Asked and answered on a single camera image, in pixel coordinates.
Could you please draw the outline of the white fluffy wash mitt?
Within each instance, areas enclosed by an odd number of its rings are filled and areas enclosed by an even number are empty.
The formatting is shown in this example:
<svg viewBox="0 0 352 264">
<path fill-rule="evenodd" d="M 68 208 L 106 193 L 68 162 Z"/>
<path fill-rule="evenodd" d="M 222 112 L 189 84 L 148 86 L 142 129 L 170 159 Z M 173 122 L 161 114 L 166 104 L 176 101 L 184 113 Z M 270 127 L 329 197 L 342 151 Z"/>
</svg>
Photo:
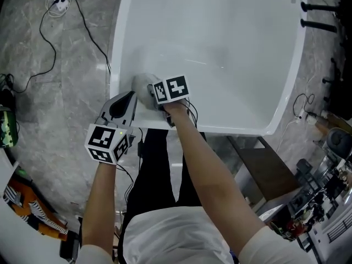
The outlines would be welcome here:
<svg viewBox="0 0 352 264">
<path fill-rule="evenodd" d="M 131 89 L 136 93 L 137 99 L 146 109 L 155 110 L 155 101 L 151 91 L 152 84 L 160 79 L 154 74 L 142 73 L 135 75 L 131 83 Z"/>
</svg>

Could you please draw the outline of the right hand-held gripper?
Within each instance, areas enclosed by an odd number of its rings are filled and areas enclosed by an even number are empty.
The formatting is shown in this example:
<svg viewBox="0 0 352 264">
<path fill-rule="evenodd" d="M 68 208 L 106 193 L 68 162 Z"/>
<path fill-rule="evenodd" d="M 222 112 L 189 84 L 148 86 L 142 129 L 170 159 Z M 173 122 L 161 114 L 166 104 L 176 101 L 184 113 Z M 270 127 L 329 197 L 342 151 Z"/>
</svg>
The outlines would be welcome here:
<svg viewBox="0 0 352 264">
<path fill-rule="evenodd" d="M 147 82 L 148 109 L 162 109 L 162 105 L 180 101 L 190 96 L 188 80 L 185 75 L 159 79 L 148 76 Z"/>
</svg>

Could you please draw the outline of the person's right leg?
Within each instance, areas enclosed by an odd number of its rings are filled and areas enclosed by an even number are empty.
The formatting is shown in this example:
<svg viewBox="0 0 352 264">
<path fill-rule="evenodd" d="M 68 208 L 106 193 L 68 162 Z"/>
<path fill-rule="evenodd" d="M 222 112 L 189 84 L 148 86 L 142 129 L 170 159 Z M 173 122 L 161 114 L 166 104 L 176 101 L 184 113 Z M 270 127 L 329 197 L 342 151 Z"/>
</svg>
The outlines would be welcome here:
<svg viewBox="0 0 352 264">
<path fill-rule="evenodd" d="M 201 207 L 201 202 L 197 195 L 197 192 L 191 181 L 188 166 L 183 156 L 183 167 L 181 174 L 181 185 L 179 190 L 178 201 L 175 202 L 175 205 L 178 207 L 187 206 L 187 207 Z"/>
</svg>

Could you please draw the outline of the green patterned bag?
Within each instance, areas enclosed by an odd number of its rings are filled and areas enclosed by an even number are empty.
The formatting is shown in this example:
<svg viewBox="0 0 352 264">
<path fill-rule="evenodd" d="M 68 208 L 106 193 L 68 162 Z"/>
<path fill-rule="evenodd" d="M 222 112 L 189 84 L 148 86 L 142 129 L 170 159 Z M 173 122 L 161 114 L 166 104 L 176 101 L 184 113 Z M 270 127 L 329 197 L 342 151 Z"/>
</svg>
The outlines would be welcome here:
<svg viewBox="0 0 352 264">
<path fill-rule="evenodd" d="M 0 106 L 0 148 L 14 147 L 18 142 L 15 114 L 8 107 Z"/>
</svg>

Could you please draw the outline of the person's left forearm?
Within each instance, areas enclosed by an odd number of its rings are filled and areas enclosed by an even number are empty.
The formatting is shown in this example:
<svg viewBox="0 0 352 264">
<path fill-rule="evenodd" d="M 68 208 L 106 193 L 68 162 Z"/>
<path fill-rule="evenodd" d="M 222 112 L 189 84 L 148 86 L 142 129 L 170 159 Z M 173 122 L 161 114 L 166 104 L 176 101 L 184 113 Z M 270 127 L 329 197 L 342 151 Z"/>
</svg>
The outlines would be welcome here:
<svg viewBox="0 0 352 264">
<path fill-rule="evenodd" d="M 100 163 L 93 180 L 82 220 L 82 244 L 113 250 L 116 166 Z"/>
</svg>

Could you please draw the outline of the person's right forearm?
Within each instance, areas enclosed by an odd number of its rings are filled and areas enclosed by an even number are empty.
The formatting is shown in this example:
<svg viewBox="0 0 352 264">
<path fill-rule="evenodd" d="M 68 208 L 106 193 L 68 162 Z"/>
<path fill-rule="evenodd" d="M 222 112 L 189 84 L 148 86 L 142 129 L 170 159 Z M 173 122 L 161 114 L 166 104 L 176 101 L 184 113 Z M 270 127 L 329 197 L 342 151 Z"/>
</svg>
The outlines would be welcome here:
<svg viewBox="0 0 352 264">
<path fill-rule="evenodd" d="M 191 181 L 205 212 L 239 255 L 264 223 L 247 204 L 227 166 L 193 125 L 185 104 L 168 103 L 164 110 L 175 124 Z"/>
</svg>

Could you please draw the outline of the orange zebra striped bag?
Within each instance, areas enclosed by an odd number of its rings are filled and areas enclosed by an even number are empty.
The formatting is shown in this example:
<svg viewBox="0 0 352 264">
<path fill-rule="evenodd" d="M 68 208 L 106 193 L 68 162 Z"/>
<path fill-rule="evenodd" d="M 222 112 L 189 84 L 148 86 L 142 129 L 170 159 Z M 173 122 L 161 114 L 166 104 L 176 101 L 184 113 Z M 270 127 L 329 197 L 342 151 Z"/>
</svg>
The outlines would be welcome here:
<svg viewBox="0 0 352 264">
<path fill-rule="evenodd" d="M 67 240 L 67 226 L 57 218 L 54 209 L 37 194 L 29 182 L 10 179 L 3 200 L 35 231 L 61 241 Z"/>
</svg>

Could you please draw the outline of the person's left leg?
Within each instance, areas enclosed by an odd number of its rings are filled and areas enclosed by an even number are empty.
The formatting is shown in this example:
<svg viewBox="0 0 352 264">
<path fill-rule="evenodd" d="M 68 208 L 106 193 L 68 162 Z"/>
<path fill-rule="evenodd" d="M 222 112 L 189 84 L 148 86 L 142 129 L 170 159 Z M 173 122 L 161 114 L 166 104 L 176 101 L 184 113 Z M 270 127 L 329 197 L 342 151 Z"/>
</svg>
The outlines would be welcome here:
<svg viewBox="0 0 352 264">
<path fill-rule="evenodd" d="M 149 129 L 142 147 L 142 164 L 129 194 L 126 215 L 118 244 L 118 261 L 127 264 L 123 256 L 125 231 L 133 217 L 164 208 L 173 207 L 169 159 L 167 152 L 168 130 Z"/>
</svg>

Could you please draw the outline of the dark printed cardboard box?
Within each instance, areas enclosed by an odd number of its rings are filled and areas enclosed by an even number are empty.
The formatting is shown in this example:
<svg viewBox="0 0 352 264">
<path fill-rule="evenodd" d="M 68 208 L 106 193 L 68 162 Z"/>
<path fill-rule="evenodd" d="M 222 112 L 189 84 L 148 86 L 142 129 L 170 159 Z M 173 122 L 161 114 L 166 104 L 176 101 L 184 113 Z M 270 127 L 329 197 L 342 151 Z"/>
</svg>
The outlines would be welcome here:
<svg viewBox="0 0 352 264">
<path fill-rule="evenodd" d="M 273 208 L 285 206 L 301 190 L 301 185 L 265 139 L 260 136 L 255 139 L 256 144 L 262 145 L 261 148 L 241 147 L 233 137 L 228 137 L 243 162 L 235 175 L 235 181 L 241 191 L 254 184 L 254 192 L 259 193 L 259 200 L 254 202 L 252 210 L 261 215 Z"/>
</svg>

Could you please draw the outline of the person's leg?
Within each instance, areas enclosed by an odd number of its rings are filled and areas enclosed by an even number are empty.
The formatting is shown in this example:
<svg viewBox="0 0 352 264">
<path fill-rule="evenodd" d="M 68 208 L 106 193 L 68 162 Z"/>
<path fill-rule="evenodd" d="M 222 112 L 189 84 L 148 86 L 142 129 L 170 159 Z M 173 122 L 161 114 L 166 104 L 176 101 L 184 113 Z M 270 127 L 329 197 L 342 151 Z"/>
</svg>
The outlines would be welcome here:
<svg viewBox="0 0 352 264">
<path fill-rule="evenodd" d="M 178 207 L 187 206 L 187 207 L 201 207 L 201 202 L 197 195 L 197 192 L 191 181 L 188 166 L 183 156 L 183 167 L 181 174 L 181 185 L 179 190 L 178 201 L 175 202 L 175 205 Z"/>
<path fill-rule="evenodd" d="M 142 164 L 129 194 L 126 215 L 118 244 L 118 261 L 127 264 L 123 256 L 125 231 L 133 217 L 164 208 L 173 207 L 169 159 L 167 152 L 168 130 L 149 129 L 142 147 Z"/>
</svg>

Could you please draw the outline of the black hand shower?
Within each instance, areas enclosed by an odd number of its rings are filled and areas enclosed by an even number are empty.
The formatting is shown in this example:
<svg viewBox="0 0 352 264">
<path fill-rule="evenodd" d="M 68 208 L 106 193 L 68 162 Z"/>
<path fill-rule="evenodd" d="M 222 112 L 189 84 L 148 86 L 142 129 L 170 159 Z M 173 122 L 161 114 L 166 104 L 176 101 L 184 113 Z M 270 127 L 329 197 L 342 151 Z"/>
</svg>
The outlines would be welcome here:
<svg viewBox="0 0 352 264">
<path fill-rule="evenodd" d="M 314 28 L 314 29 L 337 33 L 337 28 L 334 25 L 328 25 L 328 24 L 318 23 L 318 22 L 314 22 L 314 21 L 307 21 L 304 19 L 300 20 L 300 25 L 303 28 Z"/>
</svg>

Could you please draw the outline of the black equipment box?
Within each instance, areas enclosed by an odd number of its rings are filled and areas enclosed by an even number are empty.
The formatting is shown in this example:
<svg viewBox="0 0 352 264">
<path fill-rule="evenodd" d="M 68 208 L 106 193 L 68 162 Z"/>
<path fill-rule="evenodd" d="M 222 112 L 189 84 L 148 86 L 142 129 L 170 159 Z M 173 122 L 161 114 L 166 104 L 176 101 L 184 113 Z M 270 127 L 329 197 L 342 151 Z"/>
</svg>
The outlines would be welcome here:
<svg viewBox="0 0 352 264">
<path fill-rule="evenodd" d="M 300 159 L 296 164 L 297 171 L 302 174 L 310 173 L 312 170 L 312 165 L 304 158 Z"/>
</svg>

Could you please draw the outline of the white bathtub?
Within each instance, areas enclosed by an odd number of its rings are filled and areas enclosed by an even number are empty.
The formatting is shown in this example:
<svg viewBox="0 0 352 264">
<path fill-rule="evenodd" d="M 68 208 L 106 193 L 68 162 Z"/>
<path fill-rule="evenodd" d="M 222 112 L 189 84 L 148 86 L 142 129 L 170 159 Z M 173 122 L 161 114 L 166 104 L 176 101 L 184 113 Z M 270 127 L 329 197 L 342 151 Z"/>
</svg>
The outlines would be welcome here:
<svg viewBox="0 0 352 264">
<path fill-rule="evenodd" d="M 121 0 L 109 95 L 138 74 L 185 75 L 200 131 L 271 135 L 299 70 L 304 1 Z"/>
</svg>

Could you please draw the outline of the person's white shirt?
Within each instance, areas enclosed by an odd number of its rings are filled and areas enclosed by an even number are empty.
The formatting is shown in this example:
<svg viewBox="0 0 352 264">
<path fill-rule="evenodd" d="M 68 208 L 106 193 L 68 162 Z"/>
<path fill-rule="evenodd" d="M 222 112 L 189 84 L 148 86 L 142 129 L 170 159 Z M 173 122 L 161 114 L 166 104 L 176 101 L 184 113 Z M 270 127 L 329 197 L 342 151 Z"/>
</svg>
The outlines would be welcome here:
<svg viewBox="0 0 352 264">
<path fill-rule="evenodd" d="M 312 264 L 298 245 L 269 227 L 260 229 L 238 255 L 202 207 L 171 207 L 139 214 L 120 236 L 120 264 Z"/>
</svg>

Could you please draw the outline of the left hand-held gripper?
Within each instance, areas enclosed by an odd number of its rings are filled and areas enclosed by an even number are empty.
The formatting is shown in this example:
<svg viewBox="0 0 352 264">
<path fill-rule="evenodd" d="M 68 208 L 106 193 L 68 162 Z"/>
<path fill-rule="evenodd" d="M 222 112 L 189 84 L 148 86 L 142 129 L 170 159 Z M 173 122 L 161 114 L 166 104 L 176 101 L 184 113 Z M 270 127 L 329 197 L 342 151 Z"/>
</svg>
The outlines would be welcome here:
<svg viewBox="0 0 352 264">
<path fill-rule="evenodd" d="M 89 125 L 85 148 L 90 157 L 97 162 L 117 164 L 130 147 L 132 128 L 137 105 L 134 91 L 120 93 L 108 100 L 101 116 Z M 108 119 L 117 119 L 117 124 Z"/>
</svg>

